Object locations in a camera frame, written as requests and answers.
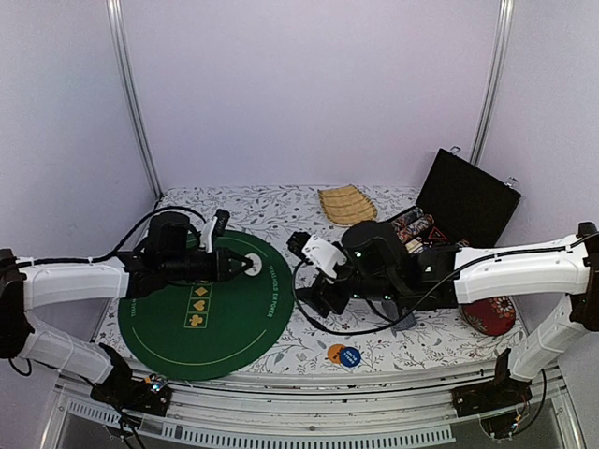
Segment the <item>orange big blind button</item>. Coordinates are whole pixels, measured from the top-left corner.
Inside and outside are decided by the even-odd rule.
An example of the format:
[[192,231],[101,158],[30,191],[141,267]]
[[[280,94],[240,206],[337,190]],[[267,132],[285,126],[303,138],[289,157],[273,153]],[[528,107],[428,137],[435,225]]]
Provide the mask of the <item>orange big blind button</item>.
[[343,344],[333,344],[329,347],[327,352],[328,360],[333,364],[341,363],[341,352],[345,346]]

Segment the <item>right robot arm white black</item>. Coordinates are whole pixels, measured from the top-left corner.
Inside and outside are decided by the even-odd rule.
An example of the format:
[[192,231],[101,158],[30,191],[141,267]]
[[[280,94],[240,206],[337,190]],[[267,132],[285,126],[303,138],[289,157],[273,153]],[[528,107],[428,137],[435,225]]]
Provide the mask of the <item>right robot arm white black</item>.
[[322,317],[340,314],[350,299],[391,303],[400,318],[413,311],[458,308],[482,299],[559,293],[546,320],[496,363],[484,400],[503,408],[548,363],[598,329],[598,229],[579,224],[573,235],[509,248],[439,246],[410,254],[389,223],[362,222],[330,243],[294,233],[288,250],[317,271],[299,302]]

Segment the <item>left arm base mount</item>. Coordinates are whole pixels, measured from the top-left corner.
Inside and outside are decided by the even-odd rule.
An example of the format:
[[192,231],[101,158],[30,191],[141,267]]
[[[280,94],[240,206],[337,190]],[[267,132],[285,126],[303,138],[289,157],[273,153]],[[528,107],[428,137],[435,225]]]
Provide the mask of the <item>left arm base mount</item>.
[[109,357],[111,371],[103,383],[94,384],[91,399],[108,404],[117,411],[165,417],[172,397],[168,380],[157,374],[136,380],[132,369],[116,350],[104,343],[100,343],[99,347]]

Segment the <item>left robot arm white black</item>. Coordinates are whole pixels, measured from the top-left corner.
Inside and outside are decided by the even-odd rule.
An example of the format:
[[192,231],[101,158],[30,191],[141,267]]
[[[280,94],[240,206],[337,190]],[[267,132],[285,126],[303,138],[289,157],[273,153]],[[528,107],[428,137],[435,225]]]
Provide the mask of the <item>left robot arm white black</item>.
[[1,252],[1,356],[34,360],[79,375],[120,406],[139,398],[132,370],[113,348],[85,342],[36,319],[33,310],[90,299],[141,299],[172,284],[227,282],[261,270],[258,255],[219,247],[229,214],[218,210],[201,228],[195,211],[165,207],[141,219],[148,226],[131,250],[121,244],[88,258],[19,258]]

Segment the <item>white dealer button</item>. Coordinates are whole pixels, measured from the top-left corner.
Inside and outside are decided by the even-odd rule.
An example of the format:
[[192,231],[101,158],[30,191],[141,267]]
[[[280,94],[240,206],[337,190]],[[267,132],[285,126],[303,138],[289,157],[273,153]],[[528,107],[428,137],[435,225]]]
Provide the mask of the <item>white dealer button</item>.
[[260,256],[256,253],[248,253],[245,257],[251,261],[251,264],[244,273],[250,277],[257,276],[261,272],[263,266]]

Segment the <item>blue patterned card deck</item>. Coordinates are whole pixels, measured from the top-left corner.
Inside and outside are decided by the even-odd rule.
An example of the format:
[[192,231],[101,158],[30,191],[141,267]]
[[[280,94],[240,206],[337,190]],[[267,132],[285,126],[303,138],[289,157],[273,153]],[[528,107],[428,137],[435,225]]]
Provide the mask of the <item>blue patterned card deck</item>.
[[394,322],[402,318],[397,324],[391,329],[395,331],[410,330],[416,327],[417,321],[412,313],[407,313],[406,308],[401,308],[394,301],[383,301],[380,304],[381,313],[384,319],[388,322]]

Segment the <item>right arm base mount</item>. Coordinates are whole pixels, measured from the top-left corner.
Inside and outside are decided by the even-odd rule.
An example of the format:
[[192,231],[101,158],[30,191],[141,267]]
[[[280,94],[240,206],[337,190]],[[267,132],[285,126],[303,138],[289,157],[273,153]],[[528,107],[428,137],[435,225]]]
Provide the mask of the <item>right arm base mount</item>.
[[[532,398],[531,381],[512,377],[508,361],[511,350],[504,350],[496,360],[490,380],[459,386],[451,390],[452,405],[458,417],[489,413],[505,407],[523,405]],[[512,412],[507,417],[495,416],[481,421],[483,431],[495,440],[513,436],[519,427],[523,412]]]

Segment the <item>blue small blind button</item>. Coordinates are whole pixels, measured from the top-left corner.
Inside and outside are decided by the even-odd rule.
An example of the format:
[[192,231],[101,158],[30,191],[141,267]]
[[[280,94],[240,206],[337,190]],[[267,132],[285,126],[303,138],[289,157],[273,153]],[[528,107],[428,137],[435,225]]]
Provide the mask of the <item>blue small blind button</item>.
[[355,368],[361,362],[361,354],[357,348],[343,347],[339,352],[340,363],[347,368]]

